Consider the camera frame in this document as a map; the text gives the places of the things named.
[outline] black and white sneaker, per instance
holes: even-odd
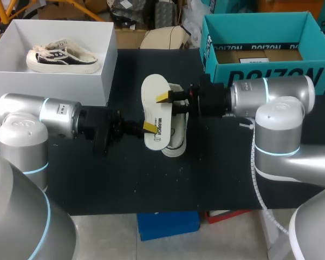
[[[68,39],[34,46],[27,54],[27,65],[31,70],[45,73],[91,74],[99,69],[93,53]]]

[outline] white shoe box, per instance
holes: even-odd
[[[93,52],[100,69],[93,74],[39,73],[26,56],[34,45],[68,38]],[[0,39],[0,97],[20,93],[105,106],[111,91],[117,47],[113,23],[15,19]]]

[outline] white floor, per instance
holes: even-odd
[[[289,223],[291,211],[277,217]],[[135,214],[77,216],[80,251],[77,260],[266,260],[267,247],[258,212],[215,224],[202,223],[193,233],[142,242]],[[290,254],[287,260],[293,260]]]

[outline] clear plastic bag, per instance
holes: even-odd
[[[188,0],[188,5],[183,7],[182,25],[191,33],[191,46],[200,47],[203,19],[210,13],[210,7],[203,4],[201,0]]]

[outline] shoe sole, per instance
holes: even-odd
[[[98,62],[89,65],[42,64],[36,61],[35,53],[29,53],[27,55],[27,66],[31,70],[34,70],[36,72],[44,72],[44,73],[92,74],[99,69]]]
[[[156,102],[158,95],[169,90],[170,85],[166,79],[158,74],[146,77],[141,87],[145,121],[158,127],[157,134],[144,134],[146,147],[154,151],[166,148],[171,138],[172,104]]]
[[[170,149],[169,147],[166,147],[165,149],[161,150],[161,152],[164,155],[166,155],[167,157],[179,157],[185,152],[185,150],[186,150],[186,129],[187,129],[187,125],[188,125],[188,118],[189,118],[189,114],[187,113],[185,115],[185,129],[184,129],[182,145],[177,149]]]

